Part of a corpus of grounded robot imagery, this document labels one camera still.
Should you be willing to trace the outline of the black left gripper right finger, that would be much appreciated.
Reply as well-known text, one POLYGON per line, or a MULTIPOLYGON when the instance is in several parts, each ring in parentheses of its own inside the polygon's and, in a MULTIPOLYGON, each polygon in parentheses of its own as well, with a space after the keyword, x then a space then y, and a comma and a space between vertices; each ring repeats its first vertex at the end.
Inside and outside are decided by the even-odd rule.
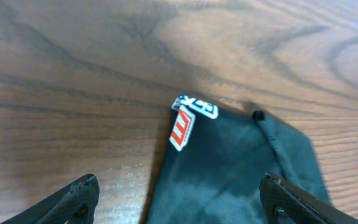
POLYGON ((259 189, 260 200, 268 223, 277 223, 279 218, 289 218, 295 223, 358 223, 358 219, 323 202, 274 173, 265 174, 261 179, 259 189))

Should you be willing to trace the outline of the black orange-patterned jersey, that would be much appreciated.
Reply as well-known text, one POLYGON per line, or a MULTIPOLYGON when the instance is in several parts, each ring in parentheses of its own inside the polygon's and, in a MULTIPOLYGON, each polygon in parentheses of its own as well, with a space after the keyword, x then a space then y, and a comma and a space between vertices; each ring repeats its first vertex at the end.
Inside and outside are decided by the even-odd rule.
POLYGON ((266 223, 267 172, 328 202, 310 139, 269 113, 236 113, 180 95, 146 223, 266 223))

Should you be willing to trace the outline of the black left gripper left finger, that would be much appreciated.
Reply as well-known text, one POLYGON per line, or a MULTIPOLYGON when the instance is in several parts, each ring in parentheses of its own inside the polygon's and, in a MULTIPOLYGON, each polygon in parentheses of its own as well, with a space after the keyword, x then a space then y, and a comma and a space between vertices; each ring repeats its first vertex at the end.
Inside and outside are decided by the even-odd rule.
POLYGON ((99 194, 96 176, 85 174, 2 224, 92 224, 99 194))

